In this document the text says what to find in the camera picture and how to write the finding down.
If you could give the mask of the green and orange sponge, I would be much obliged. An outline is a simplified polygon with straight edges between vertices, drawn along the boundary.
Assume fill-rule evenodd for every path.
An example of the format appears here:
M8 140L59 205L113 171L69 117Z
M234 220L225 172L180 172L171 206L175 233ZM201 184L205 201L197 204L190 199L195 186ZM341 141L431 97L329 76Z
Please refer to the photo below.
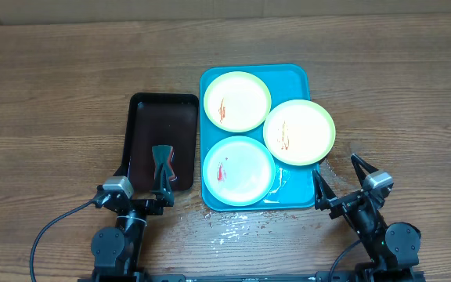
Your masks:
M175 181L176 175L172 167L174 148L170 145L156 145L152 147L152 154L155 164L154 176L157 176L159 169L163 168L168 180Z

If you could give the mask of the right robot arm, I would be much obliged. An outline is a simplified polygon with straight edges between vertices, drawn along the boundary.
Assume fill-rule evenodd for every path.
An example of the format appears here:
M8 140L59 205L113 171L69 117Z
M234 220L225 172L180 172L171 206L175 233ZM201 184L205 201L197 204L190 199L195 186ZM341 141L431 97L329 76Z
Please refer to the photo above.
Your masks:
M388 225L380 213L394 185L392 176L375 168L356 154L351 156L353 168L361 189L337 197L330 186L314 170L315 208L328 210L331 219L342 217L358 236L335 259L327 272L318 272L318 281L424 281L422 271L414 271L419 264L421 232L407 222ZM370 260L358 263L353 270L338 272L339 262L361 244Z

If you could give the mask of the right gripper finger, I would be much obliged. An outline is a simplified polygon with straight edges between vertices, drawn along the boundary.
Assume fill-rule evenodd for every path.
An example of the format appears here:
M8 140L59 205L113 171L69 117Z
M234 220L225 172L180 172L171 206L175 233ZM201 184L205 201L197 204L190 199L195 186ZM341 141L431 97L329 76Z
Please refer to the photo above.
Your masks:
M318 171L312 171L312 179L315 188L315 209L331 209L332 201L336 200L337 196Z
M359 180L360 185L363 185L365 178L374 172L377 172L378 169L373 165L364 161L358 154L353 154L351 156L351 162L353 168L355 169L356 176Z

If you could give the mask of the green plate top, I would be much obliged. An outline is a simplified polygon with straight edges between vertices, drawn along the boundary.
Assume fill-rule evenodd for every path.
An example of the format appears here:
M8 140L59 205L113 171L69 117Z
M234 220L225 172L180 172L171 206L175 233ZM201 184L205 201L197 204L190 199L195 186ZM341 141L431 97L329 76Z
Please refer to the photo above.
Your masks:
M205 114L227 132L257 128L267 118L271 106L271 93L264 81L243 71L219 75L204 92Z

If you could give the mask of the light blue plate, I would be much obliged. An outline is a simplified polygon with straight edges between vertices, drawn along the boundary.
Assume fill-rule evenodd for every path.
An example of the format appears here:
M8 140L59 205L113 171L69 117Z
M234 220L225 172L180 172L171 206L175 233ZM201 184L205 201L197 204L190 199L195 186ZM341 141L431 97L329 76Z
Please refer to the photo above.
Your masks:
M230 136L206 154L202 177L223 204L246 207L259 202L275 179L275 162L265 145L247 136Z

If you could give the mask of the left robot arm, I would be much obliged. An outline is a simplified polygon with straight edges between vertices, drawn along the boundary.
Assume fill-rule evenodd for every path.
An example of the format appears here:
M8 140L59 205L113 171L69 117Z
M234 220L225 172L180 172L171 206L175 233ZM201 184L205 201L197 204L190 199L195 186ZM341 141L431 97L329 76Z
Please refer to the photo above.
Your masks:
M154 199L132 199L133 187L126 176L113 176L97 188L93 204L117 215L114 227L99 230L92 238L94 256L92 281L151 281L138 267L147 217L162 215L174 205L170 178L171 167L161 164L156 170L152 194Z

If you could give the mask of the green plate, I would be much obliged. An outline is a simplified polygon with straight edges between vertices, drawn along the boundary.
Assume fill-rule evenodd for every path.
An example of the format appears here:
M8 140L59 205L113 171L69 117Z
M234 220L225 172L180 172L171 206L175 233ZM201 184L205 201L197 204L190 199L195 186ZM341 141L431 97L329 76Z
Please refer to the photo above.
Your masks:
M257 128L267 118L271 106L271 93L264 81L243 71L219 75L204 92L205 114L227 132Z
M293 99L276 106L263 125L270 153L288 165L315 164L331 151L336 128L328 111L317 103Z

